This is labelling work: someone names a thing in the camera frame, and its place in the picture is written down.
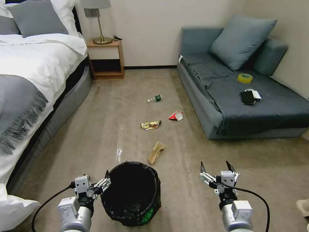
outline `plastic bottle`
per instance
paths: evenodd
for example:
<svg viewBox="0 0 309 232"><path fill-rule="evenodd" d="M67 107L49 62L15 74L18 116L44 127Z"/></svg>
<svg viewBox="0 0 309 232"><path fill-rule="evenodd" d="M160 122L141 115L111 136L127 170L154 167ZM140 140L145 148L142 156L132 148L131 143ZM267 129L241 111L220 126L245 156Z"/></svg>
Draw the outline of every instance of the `plastic bottle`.
<svg viewBox="0 0 309 232"><path fill-rule="evenodd" d="M148 99L148 103L159 102L162 99L162 95L155 96L154 98Z"/></svg>

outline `sofa armrest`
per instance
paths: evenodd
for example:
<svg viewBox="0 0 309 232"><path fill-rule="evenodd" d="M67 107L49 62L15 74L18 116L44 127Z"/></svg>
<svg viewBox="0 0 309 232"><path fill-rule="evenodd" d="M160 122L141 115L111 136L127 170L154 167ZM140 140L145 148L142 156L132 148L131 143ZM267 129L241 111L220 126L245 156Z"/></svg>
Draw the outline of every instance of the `sofa armrest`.
<svg viewBox="0 0 309 232"><path fill-rule="evenodd" d="M184 26L181 28L180 55L207 53L223 27Z"/></svg>
<svg viewBox="0 0 309 232"><path fill-rule="evenodd" d="M268 37L255 52L252 69L256 72L271 76L276 70L288 46L282 41Z"/></svg>

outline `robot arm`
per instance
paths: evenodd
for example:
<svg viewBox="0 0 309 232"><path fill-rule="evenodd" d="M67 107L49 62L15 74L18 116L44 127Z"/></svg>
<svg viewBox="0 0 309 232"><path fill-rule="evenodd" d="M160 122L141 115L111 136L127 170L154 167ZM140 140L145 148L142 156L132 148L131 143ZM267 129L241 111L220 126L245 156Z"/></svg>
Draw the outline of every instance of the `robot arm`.
<svg viewBox="0 0 309 232"><path fill-rule="evenodd" d="M251 231L250 221L252 207L246 200L237 200L237 191L233 189L240 173L227 161L228 171L221 171L220 175L212 176L205 170L201 162L200 178L219 195L219 208L222 211L222 220L226 231Z"/></svg>
<svg viewBox="0 0 309 232"><path fill-rule="evenodd" d="M93 202L98 195L108 189L110 184L108 171L103 179L93 185L89 176L77 177L75 179L76 197L64 198L58 205L62 219L61 231L89 232L94 212Z"/></svg>

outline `smartphone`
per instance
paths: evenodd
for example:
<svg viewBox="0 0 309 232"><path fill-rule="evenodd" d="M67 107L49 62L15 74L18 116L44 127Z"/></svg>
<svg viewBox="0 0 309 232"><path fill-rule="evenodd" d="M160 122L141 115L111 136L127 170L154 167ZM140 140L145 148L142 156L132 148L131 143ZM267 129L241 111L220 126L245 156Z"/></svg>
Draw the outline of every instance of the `smartphone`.
<svg viewBox="0 0 309 232"><path fill-rule="evenodd" d="M240 100L242 104L250 105L250 104L255 103L255 98L253 96L252 91L244 91L244 92L241 92L239 95L240 95Z"/></svg>

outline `trash can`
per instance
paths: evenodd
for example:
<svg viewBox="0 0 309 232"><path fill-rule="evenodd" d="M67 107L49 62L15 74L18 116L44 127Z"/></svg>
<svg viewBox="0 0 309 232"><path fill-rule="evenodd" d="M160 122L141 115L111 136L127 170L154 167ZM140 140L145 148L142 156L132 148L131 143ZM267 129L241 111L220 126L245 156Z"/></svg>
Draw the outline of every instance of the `trash can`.
<svg viewBox="0 0 309 232"><path fill-rule="evenodd" d="M110 173L111 185L101 195L108 216L124 226L147 224L161 207L157 172L140 162L124 162Z"/></svg>

